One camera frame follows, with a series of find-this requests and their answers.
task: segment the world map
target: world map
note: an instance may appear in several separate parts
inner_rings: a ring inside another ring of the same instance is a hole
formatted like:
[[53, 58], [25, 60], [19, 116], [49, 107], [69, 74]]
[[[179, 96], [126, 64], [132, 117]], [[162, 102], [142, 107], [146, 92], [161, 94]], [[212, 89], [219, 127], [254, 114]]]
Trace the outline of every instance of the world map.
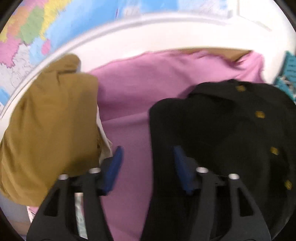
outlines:
[[86, 31], [152, 12], [227, 17], [228, 0], [23, 0], [0, 33], [0, 113], [23, 79], [48, 55]]

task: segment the mustard cloth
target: mustard cloth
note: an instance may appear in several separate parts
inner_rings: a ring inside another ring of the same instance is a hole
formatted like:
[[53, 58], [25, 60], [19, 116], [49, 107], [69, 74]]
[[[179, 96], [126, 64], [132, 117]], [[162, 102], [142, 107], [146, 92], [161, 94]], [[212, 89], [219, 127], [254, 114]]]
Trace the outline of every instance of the mustard cloth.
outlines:
[[39, 206], [60, 174], [99, 165], [98, 81], [76, 73], [79, 65], [75, 55], [52, 63], [12, 113], [0, 144], [0, 190], [16, 203]]

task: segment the black garment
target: black garment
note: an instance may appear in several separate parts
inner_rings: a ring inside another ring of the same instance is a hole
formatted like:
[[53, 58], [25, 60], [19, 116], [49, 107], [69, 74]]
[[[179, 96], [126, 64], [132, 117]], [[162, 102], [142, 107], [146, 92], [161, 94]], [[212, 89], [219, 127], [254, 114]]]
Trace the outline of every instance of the black garment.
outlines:
[[[217, 175], [239, 174], [272, 238], [292, 215], [296, 106], [277, 88], [236, 80], [200, 84], [187, 99], [155, 104], [150, 131], [154, 186], [142, 241], [180, 241], [188, 232], [190, 208], [198, 194], [186, 196], [181, 188], [175, 145]], [[229, 200], [223, 197], [217, 204], [213, 238], [223, 235], [230, 223]]]

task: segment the pink sheet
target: pink sheet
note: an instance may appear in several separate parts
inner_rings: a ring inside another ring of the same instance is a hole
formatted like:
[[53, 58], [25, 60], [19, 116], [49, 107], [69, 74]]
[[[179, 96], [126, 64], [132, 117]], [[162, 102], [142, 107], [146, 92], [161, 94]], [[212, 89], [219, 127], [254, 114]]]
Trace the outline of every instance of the pink sheet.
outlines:
[[262, 55], [236, 63], [200, 51], [147, 53], [91, 71], [99, 85], [98, 106], [106, 136], [125, 149], [114, 190], [103, 207], [115, 241], [139, 240], [152, 193], [148, 110], [165, 98], [185, 97], [194, 85], [238, 79], [263, 83]]

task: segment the silver screw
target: silver screw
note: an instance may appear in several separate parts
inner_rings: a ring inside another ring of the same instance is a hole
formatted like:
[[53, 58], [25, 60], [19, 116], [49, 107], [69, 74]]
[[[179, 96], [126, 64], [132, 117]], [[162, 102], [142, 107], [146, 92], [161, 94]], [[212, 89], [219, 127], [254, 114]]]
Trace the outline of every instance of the silver screw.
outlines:
[[99, 172], [101, 172], [101, 169], [99, 167], [94, 167], [94, 168], [89, 169], [90, 174], [95, 174], [95, 173], [99, 173]]
[[239, 179], [239, 175], [238, 174], [229, 174], [228, 177], [232, 180], [238, 180]]
[[69, 176], [67, 174], [61, 174], [59, 175], [59, 180], [67, 180]]
[[196, 169], [196, 171], [199, 173], [208, 173], [209, 172], [208, 168], [205, 168], [205, 167], [198, 167]]

